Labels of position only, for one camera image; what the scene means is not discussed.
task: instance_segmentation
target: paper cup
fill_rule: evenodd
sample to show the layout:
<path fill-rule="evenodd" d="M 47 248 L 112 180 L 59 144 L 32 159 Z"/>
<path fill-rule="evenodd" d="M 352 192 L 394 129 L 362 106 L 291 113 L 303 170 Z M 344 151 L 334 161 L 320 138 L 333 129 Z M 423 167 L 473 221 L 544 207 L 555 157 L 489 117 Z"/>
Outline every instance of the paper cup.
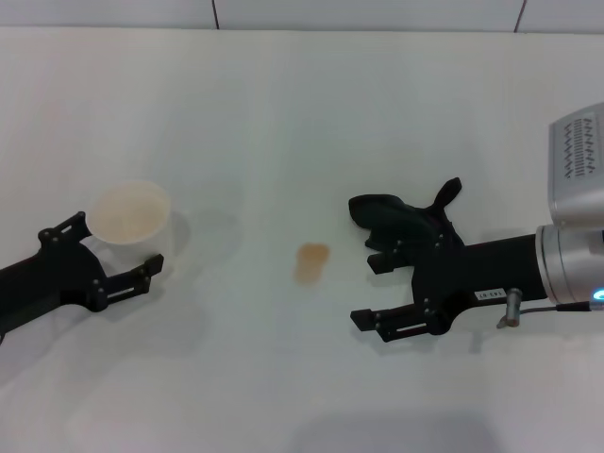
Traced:
<path fill-rule="evenodd" d="M 164 257 L 163 274 L 174 258 L 170 197 L 149 181 L 128 181 L 99 196 L 86 215 L 92 235 L 119 261 L 119 272 L 148 258 Z"/>

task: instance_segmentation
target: white table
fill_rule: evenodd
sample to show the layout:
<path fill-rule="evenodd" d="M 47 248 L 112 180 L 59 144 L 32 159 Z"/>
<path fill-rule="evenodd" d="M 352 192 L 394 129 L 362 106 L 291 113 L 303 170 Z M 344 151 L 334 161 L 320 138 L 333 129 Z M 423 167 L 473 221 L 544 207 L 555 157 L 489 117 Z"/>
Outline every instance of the white table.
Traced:
<path fill-rule="evenodd" d="M 467 243 L 549 220 L 546 127 L 604 100 L 604 37 L 0 29 L 0 266 L 113 181 L 174 198 L 163 287 L 0 347 L 0 451 L 599 452 L 604 317 L 464 313 L 383 344 L 349 197 L 431 203 Z M 325 243 L 322 280 L 292 279 Z"/>

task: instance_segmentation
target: orange stain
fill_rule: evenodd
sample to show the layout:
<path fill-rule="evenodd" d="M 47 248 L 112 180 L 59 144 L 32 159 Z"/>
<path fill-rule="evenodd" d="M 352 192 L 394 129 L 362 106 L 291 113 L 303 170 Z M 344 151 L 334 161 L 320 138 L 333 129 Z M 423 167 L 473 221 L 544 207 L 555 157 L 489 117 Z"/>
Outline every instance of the orange stain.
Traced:
<path fill-rule="evenodd" d="M 296 254 L 295 281 L 303 286 L 315 284 L 321 279 L 328 259 L 329 247 L 324 243 L 305 243 Z"/>

